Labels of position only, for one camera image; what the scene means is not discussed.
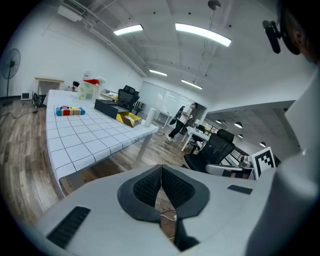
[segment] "white shirt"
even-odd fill
[[[190,106],[186,106],[181,113],[181,117],[179,118],[179,121],[185,124],[189,119],[183,114],[183,112],[186,112],[186,114],[190,116],[191,111],[192,111],[192,108]]]

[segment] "chair armrest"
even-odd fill
[[[231,165],[221,165],[221,164],[207,164],[205,166],[205,171],[208,174],[222,176],[224,170],[230,172],[243,172],[244,170],[238,166],[231,166]]]

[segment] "black box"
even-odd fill
[[[120,104],[105,99],[96,99],[94,108],[113,119],[117,119],[118,112],[130,112],[129,109],[121,106]]]

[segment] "cardboard box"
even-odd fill
[[[117,114],[119,112],[128,112],[129,110],[127,108],[124,108],[117,103],[114,103],[110,100],[104,100],[104,99],[96,99],[94,108],[96,110],[99,110],[100,112],[106,114],[107,116],[117,119]]]
[[[135,127],[135,126],[141,124],[141,122],[142,122],[142,118],[141,117],[138,117],[138,116],[132,114],[131,112],[119,112],[116,115],[116,119],[118,121],[120,121],[121,123],[123,123],[123,124],[125,124],[127,126],[130,126],[130,127]]]

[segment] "grid pattern tablecloth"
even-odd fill
[[[56,116],[56,107],[75,106],[84,115]],[[152,135],[158,127],[129,127],[94,109],[92,101],[77,99],[71,91],[50,90],[47,95],[46,139],[51,166],[59,179],[90,167],[131,144]]]

